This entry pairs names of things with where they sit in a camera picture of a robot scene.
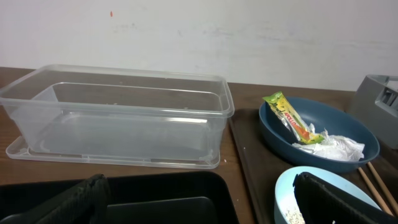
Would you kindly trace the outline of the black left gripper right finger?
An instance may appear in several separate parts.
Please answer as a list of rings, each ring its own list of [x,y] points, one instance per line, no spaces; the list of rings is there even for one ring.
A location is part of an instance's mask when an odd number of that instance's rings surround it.
[[[297,174],[293,186],[305,223],[397,224],[396,217],[309,172]]]

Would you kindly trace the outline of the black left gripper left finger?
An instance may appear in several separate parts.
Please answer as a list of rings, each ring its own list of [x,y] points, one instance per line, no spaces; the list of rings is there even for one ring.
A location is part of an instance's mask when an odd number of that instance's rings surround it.
[[[106,223],[110,199],[107,178],[96,174],[24,213],[3,218],[1,223]]]

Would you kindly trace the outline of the pile of cooked rice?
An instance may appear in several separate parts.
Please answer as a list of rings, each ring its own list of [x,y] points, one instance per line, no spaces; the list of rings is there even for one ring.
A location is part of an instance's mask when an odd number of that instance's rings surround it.
[[[286,210],[285,217],[288,224],[305,224],[301,212],[297,209]]]

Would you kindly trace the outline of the light blue bowl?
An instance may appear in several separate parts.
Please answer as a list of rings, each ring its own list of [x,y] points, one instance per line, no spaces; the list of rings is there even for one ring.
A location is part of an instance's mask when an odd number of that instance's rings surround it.
[[[368,194],[366,194],[348,179],[324,169],[310,166],[298,166],[287,169],[277,179],[275,185],[274,223],[287,224],[287,220],[285,217],[286,210],[299,209],[294,196],[293,182],[295,176],[302,172],[309,172],[329,182],[335,187],[338,187],[341,190],[344,190],[345,192],[357,197],[358,199],[372,205],[373,207],[379,210],[381,209],[379,205]]]

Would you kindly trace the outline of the white tissue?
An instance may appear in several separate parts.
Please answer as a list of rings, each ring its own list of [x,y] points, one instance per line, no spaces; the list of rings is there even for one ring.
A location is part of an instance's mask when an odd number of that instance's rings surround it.
[[[320,134],[323,136],[323,141],[320,143],[308,145],[293,143],[292,145],[315,156],[335,161],[358,162],[364,159],[365,144],[344,136],[329,135],[326,129]]]

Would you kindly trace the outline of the dark blue plate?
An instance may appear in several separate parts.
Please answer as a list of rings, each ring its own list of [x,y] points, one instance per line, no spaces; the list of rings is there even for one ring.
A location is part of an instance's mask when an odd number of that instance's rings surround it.
[[[288,102],[307,124],[317,131],[326,129],[332,135],[350,138],[364,144],[364,157],[357,162],[344,162],[319,157],[293,147],[294,135],[282,124],[267,103],[259,108],[259,124],[269,150],[295,166],[312,166],[334,173],[347,173],[375,159],[380,153],[379,141],[361,122],[327,104],[306,98],[288,97]]]

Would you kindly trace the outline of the green yellow snack wrapper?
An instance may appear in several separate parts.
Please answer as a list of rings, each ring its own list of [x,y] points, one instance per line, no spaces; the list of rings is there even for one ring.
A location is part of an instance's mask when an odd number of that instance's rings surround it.
[[[270,106],[284,126],[293,133],[300,144],[316,144],[324,140],[321,134],[310,129],[281,91],[262,99]]]

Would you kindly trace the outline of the clear plastic waste bin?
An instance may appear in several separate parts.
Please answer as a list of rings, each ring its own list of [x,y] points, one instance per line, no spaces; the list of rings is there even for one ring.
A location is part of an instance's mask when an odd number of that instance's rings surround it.
[[[226,80],[47,65],[1,89],[12,159],[214,169],[234,103]]]

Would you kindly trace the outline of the grey dishwasher rack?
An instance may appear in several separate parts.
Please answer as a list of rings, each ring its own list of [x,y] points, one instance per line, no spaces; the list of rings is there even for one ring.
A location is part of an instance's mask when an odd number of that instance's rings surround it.
[[[385,145],[397,149],[397,77],[366,75],[348,108]]]

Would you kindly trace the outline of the wooden chopstick left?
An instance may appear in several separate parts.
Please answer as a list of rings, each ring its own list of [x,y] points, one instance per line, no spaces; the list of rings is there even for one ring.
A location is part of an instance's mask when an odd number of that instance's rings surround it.
[[[370,179],[367,177],[367,175],[365,174],[365,172],[362,170],[362,168],[358,169],[361,177],[363,178],[363,180],[365,181],[365,184],[367,185],[368,189],[370,190],[370,192],[372,193],[372,195],[374,196],[374,198],[376,199],[377,204],[381,207],[381,209],[388,213],[389,215],[393,216],[393,213],[391,212],[391,210],[389,209],[389,207],[387,206],[386,202],[383,200],[383,198],[381,197],[381,195],[379,194],[379,192],[376,190],[376,188],[373,186],[372,182],[370,181]]]

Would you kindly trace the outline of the wooden chopstick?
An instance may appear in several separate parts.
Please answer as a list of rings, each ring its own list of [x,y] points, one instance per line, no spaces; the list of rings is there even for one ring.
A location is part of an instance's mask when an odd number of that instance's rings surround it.
[[[381,207],[381,209],[388,213],[389,215],[393,216],[393,213],[391,212],[391,210],[389,209],[389,207],[387,206],[386,202],[383,200],[383,198],[381,197],[381,195],[379,194],[379,192],[376,190],[376,188],[373,186],[372,182],[370,181],[370,179],[367,177],[367,175],[365,174],[365,172],[362,170],[362,168],[358,169],[361,177],[363,178],[363,180],[365,181],[365,184],[367,185],[368,189],[370,190],[370,192],[372,193],[372,195],[374,196],[374,198],[376,199],[377,204]]]
[[[389,209],[393,213],[393,216],[397,217],[397,201],[392,196],[391,192],[387,188],[387,185],[381,179],[381,176],[378,174],[378,172],[376,171],[374,166],[370,162],[367,163],[367,166],[368,166],[371,174],[373,175],[374,179],[376,180],[379,188],[381,189],[381,192],[382,192],[383,196],[385,196],[386,200],[388,201],[388,203],[386,203],[387,206],[389,207]]]

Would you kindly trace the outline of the wooden chopstick right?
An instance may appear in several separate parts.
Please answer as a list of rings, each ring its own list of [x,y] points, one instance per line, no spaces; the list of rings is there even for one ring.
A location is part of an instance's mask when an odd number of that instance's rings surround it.
[[[381,192],[382,192],[383,196],[385,196],[386,200],[388,201],[388,203],[386,203],[387,206],[389,207],[389,209],[393,213],[393,216],[397,217],[397,201],[392,196],[391,192],[387,188],[387,185],[381,179],[381,176],[378,174],[378,172],[376,171],[374,166],[370,162],[367,163],[367,166],[368,166],[371,174],[373,175],[374,179],[376,180],[379,188],[381,189]]]

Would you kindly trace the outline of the black plastic tray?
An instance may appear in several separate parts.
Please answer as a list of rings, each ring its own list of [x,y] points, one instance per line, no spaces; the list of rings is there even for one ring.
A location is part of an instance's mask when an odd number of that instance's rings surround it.
[[[106,223],[237,223],[226,182],[212,172],[106,177]],[[85,179],[1,186],[1,220],[24,213]]]

